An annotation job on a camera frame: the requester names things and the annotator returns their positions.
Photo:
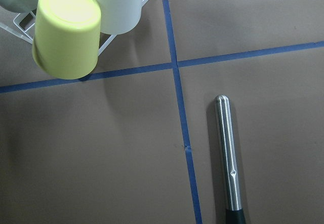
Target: vertical blue line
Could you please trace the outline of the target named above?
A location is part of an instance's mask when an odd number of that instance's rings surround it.
[[[194,166],[193,166],[192,151],[191,151],[191,146],[190,146],[187,116],[186,116],[186,111],[185,111],[185,106],[184,106],[180,72],[179,72],[178,61],[177,61],[176,44],[175,44],[175,39],[174,39],[174,34],[173,34],[171,12],[170,12],[170,6],[169,6],[168,0],[163,0],[163,7],[164,7],[168,40],[169,40],[169,46],[170,46],[173,77],[174,77],[174,83],[175,83],[175,87],[176,87],[182,137],[183,137],[183,142],[184,142],[184,146],[185,146],[185,154],[186,154],[187,167],[188,167],[188,173],[189,173],[189,182],[190,182],[190,188],[191,188],[193,210],[194,210],[194,215],[196,218],[196,223],[202,224],[203,221],[201,219],[200,203],[199,203],[197,183],[196,183],[196,177],[195,177]]]

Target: drying rack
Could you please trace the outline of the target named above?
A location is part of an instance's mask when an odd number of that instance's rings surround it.
[[[142,1],[142,7],[148,2],[149,0]],[[18,14],[14,20],[14,25],[21,31],[18,32],[13,28],[3,24],[0,22],[0,28],[6,30],[7,32],[11,33],[12,35],[32,44],[33,41],[33,34],[31,34],[32,28],[35,26],[35,19],[36,19],[36,10],[30,11],[29,13],[20,13]],[[107,40],[101,45],[98,51],[98,56],[109,46],[109,44],[116,38],[116,34],[110,35]]]

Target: black rubber grip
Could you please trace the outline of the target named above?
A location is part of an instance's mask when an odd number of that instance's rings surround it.
[[[226,224],[246,224],[243,209],[226,210]]]

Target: blue line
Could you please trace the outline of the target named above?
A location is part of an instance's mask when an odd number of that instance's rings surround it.
[[[264,55],[270,55],[276,53],[285,53],[285,52],[292,52],[292,51],[299,51],[299,50],[306,50],[306,49],[313,49],[313,48],[322,48],[322,47],[324,47],[324,41],[317,42],[317,43],[305,43],[305,44],[297,44],[297,45],[291,45],[285,47],[261,49],[261,50],[248,51],[242,53],[219,55],[219,56],[213,56],[207,58],[190,59],[185,61],[179,61],[178,66],[188,67],[193,65],[215,63],[215,62],[222,62],[222,61],[242,59],[242,58],[252,58],[252,57],[264,56]]]
[[[53,79],[53,80],[30,82],[30,83],[17,84],[11,86],[2,86],[0,87],[0,94],[14,92],[14,91],[49,87],[49,86],[72,84],[72,83],[85,82],[85,81],[94,81],[94,80],[100,80],[100,79],[111,78],[111,77],[127,76],[136,73],[153,72],[153,71],[165,70],[171,68],[172,68],[171,63],[162,63],[162,64],[136,67],[136,68],[126,68],[126,69],[120,69],[114,71],[91,73],[81,79],[76,79],[76,80]]]
[[[173,34],[172,19],[171,19],[170,6],[168,0],[163,0],[163,7],[164,7],[168,40],[170,46],[171,64],[172,64],[174,82],[176,87],[178,109],[179,109],[181,129],[182,129],[182,137],[185,146],[185,154],[186,154],[187,167],[189,173],[189,182],[191,188],[193,210],[196,218],[196,223],[202,224],[203,221],[201,219],[197,182],[196,182],[194,165],[193,165],[192,151],[191,151],[190,139],[189,139],[189,130],[187,124],[187,116],[186,116],[186,111],[184,106],[181,79],[180,79],[179,67],[177,62],[176,45],[175,45],[175,39]]]

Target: silver metal handle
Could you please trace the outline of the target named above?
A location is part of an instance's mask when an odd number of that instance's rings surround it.
[[[239,192],[237,165],[235,159],[234,139],[229,100],[225,95],[215,98],[216,118],[218,121],[219,138],[224,165],[226,181],[226,195],[228,210],[241,210],[241,198]]]

